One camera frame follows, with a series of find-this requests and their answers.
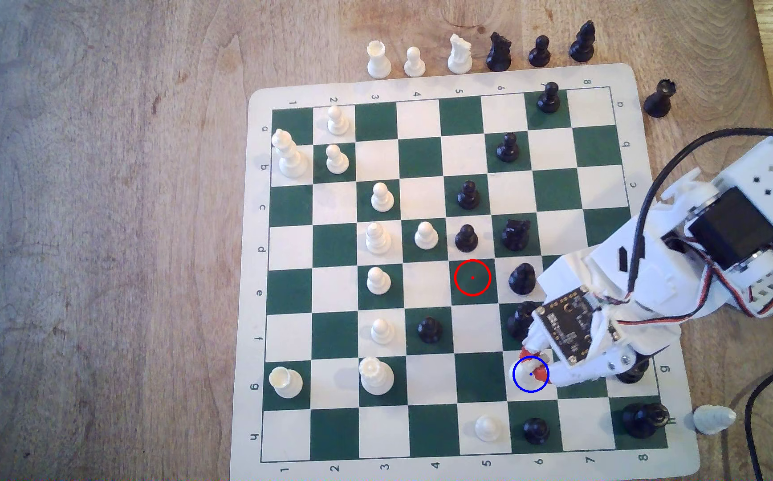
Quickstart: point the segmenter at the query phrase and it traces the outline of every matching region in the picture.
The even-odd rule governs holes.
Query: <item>black pawn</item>
[[[491,34],[491,51],[486,63],[488,69],[494,72],[508,70],[511,66],[511,41],[496,32]]]
[[[550,63],[550,38],[546,38],[546,35],[542,35],[535,38],[535,48],[529,52],[529,63],[533,67],[541,68],[546,67],[547,63]]]
[[[547,82],[544,86],[544,93],[538,96],[538,110],[545,114],[552,114],[558,110],[562,100],[558,97],[558,84],[556,82]]]
[[[469,224],[463,224],[461,230],[457,231],[455,235],[455,246],[458,251],[462,253],[471,253],[479,245],[479,236],[476,235],[476,230]]]
[[[443,335],[443,324],[435,318],[425,317],[423,322],[416,326],[416,332],[425,344],[434,344]]]
[[[634,402],[624,408],[621,421],[627,434],[637,439],[645,439],[669,423],[669,410],[658,402]]]
[[[671,110],[671,96],[675,95],[677,87],[675,82],[669,79],[662,79],[657,84],[657,92],[651,93],[645,99],[643,105],[645,113],[651,117],[665,117]]]
[[[461,191],[457,194],[457,204],[471,211],[479,206],[479,202],[481,202],[481,195],[476,190],[476,183],[472,180],[465,181],[461,186]]]
[[[576,61],[589,61],[594,57],[594,22],[589,20],[580,27],[576,41],[568,50],[570,58]]]

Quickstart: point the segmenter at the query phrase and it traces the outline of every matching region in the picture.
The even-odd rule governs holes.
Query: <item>captured chess piece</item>
[[[677,92],[675,82],[669,79],[662,79],[657,84],[657,92],[651,93],[645,99],[643,108],[645,113],[651,117],[665,117],[671,110],[671,96]]]

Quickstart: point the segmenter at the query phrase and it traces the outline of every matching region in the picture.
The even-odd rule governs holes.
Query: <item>green square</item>
[[[621,148],[614,125],[580,126],[574,129],[576,165],[620,165]]]
[[[427,344],[419,338],[416,328],[425,317],[432,317],[443,324],[443,335],[434,344]],[[404,309],[404,339],[407,355],[443,355],[455,352],[452,342],[452,309],[450,307],[421,307]]]
[[[408,406],[411,457],[457,456],[457,404]]]
[[[395,381],[392,388],[383,395],[371,395],[360,386],[360,408],[372,406],[407,405],[407,358],[404,356],[378,358],[392,368]]]
[[[552,114],[545,114],[538,110],[538,97],[543,92],[526,92],[523,97],[526,99],[526,123],[529,130],[538,128],[563,128],[570,126],[570,111],[568,110],[568,92],[558,91],[558,97],[561,100],[558,110]]]
[[[502,144],[501,134],[485,134],[485,152],[488,153],[488,172],[514,172],[517,170],[531,170],[532,162],[529,160],[529,134],[527,132],[515,132],[517,146],[520,147],[520,156],[514,162],[503,162],[496,156],[496,148]]]
[[[357,264],[357,224],[312,226],[312,267]]]
[[[285,367],[300,374],[304,380],[304,388],[300,394],[292,399],[280,397],[274,388],[268,382],[268,376],[274,367]],[[262,381],[262,410],[263,411],[285,411],[287,409],[309,409],[309,361],[283,361],[266,362],[264,378]]]
[[[392,192],[395,203],[392,209],[386,212],[378,212],[372,207],[372,188],[374,184],[383,182],[386,188]],[[357,222],[373,223],[381,221],[397,221],[401,218],[401,192],[399,180],[369,180],[357,182]]]
[[[357,311],[313,312],[312,358],[355,358],[357,330]]]
[[[348,169],[341,174],[328,170],[327,146],[315,146],[312,149],[312,181],[317,184],[328,182],[353,182],[357,180],[357,144],[336,144],[338,149],[348,156]]]
[[[363,140],[397,139],[399,121],[395,114],[395,103],[357,104],[354,113],[354,127],[357,142]]]
[[[312,144],[312,109],[280,109],[274,110],[271,119],[271,132],[281,128],[288,132],[299,146]]]
[[[419,224],[428,221],[437,232],[437,245],[431,249],[420,249],[416,246],[416,230]],[[401,245],[404,262],[428,262],[434,260],[448,260],[447,246],[449,238],[445,234],[445,219],[414,219],[401,221]]]
[[[312,269],[269,270],[265,290],[269,315],[312,312]]]
[[[586,220],[588,246],[596,246],[614,234],[622,225],[627,224],[630,220],[630,208],[586,209],[582,215]]]
[[[505,375],[502,365],[502,351],[455,355],[457,401],[505,400]]]
[[[529,221],[529,243],[521,251],[510,251],[502,245],[502,231],[505,230],[505,224],[509,219],[517,221]],[[493,227],[493,253],[496,257],[517,257],[517,256],[540,256],[541,241],[538,239],[538,216],[531,212],[529,214],[502,214],[491,216]]]
[[[457,194],[464,186],[464,182],[472,180],[476,183],[481,199],[479,206],[468,211],[457,204]],[[480,175],[454,175],[443,177],[443,192],[445,193],[445,214],[447,217],[455,216],[485,216],[491,213],[490,190],[488,190],[488,176]]]
[[[440,135],[481,134],[481,97],[441,98]]]
[[[609,398],[609,409],[612,412],[612,432],[615,433],[615,449],[665,449],[669,447],[669,442],[665,436],[665,426],[659,428],[653,436],[648,439],[637,439],[627,434],[624,429],[624,422],[621,415],[627,404],[634,402],[660,402],[658,395],[644,395],[633,397],[611,397]]]
[[[438,177],[443,175],[440,137],[399,140],[399,177]]]
[[[523,423],[530,418],[541,418],[550,428],[550,437],[544,444],[532,444],[523,435]],[[511,432],[511,452],[514,454],[561,453],[562,424],[558,418],[555,400],[518,400],[508,403]]]
[[[309,460],[355,460],[360,457],[360,414],[357,408],[309,412]]]
[[[312,186],[271,188],[268,225],[283,227],[312,224]]]
[[[388,291],[383,294],[371,293],[366,287],[366,281],[369,279],[369,269],[373,265],[359,265],[357,267],[358,285],[357,301],[360,311],[366,309],[392,309],[393,307],[404,307],[404,287],[402,282],[401,264],[379,265],[386,272],[392,284]]]
[[[534,170],[532,179],[538,212],[582,208],[576,169]]]
[[[452,304],[454,306],[496,304],[496,268],[493,265],[493,259],[452,260],[449,262],[449,277],[452,279]]]

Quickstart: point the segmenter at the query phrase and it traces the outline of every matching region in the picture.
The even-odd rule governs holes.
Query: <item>white square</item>
[[[312,314],[268,316],[265,327],[265,362],[312,358]]]
[[[312,312],[357,311],[357,267],[316,267],[312,270]]]
[[[383,319],[392,326],[392,341],[378,344],[372,340],[372,324],[375,319]],[[372,309],[357,312],[357,346],[358,356],[376,358],[407,355],[407,344],[404,337],[403,309]]]
[[[309,409],[265,411],[262,461],[309,460]]]
[[[356,182],[328,182],[312,186],[313,224],[350,224],[356,222]]]
[[[312,409],[360,406],[357,358],[312,359],[309,365],[309,406]]]
[[[401,264],[402,244],[401,244],[401,221],[380,221],[381,227],[392,239],[392,245],[389,250],[382,254],[372,254],[366,247],[366,229],[370,224],[375,223],[357,223],[357,264],[358,265],[384,265]]]
[[[455,353],[492,353],[502,350],[499,306],[452,306],[452,342]]]
[[[447,135],[440,138],[443,175],[470,175],[488,172],[488,153],[484,134]]]
[[[620,165],[579,167],[580,198],[583,209],[606,209],[627,206],[627,187]]]
[[[399,140],[366,140],[356,144],[357,180],[399,178]]]
[[[360,408],[360,458],[411,455],[411,422],[406,406]]]
[[[612,125],[612,95],[608,87],[581,88],[568,91],[568,113],[571,126]]]
[[[588,247],[582,210],[538,212],[538,240],[545,256]]]
[[[455,355],[407,356],[407,403],[455,404]]]
[[[530,130],[529,159],[532,170],[576,167],[573,130],[569,127]]]
[[[403,266],[404,307],[452,305],[449,262],[411,262]]]
[[[445,217],[443,177],[411,177],[399,180],[402,219]]]
[[[395,113],[400,139],[439,137],[439,101],[398,102]]]
[[[615,449],[608,398],[559,399],[558,417],[565,451]]]
[[[535,184],[531,170],[488,174],[491,214],[535,212]]]
[[[476,421],[490,416],[499,424],[499,437],[490,443],[476,435]],[[457,405],[457,439],[461,454],[493,454],[511,452],[511,426],[507,402],[462,402]]]
[[[485,134],[527,130],[525,97],[522,93],[482,97],[481,119]]]

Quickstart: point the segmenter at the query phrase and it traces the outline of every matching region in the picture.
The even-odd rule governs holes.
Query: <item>black cable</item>
[[[773,382],[773,373],[764,379],[761,384],[758,384],[755,390],[752,391],[752,395],[749,396],[749,400],[745,402],[745,413],[743,414],[743,423],[745,424],[745,443],[749,447],[749,457],[752,458],[752,469],[755,471],[755,479],[757,481],[764,481],[764,475],[760,471],[760,462],[757,460],[757,452],[755,452],[755,440],[752,436],[752,409],[755,406],[755,399],[757,395],[761,394],[761,391],[767,388]]]

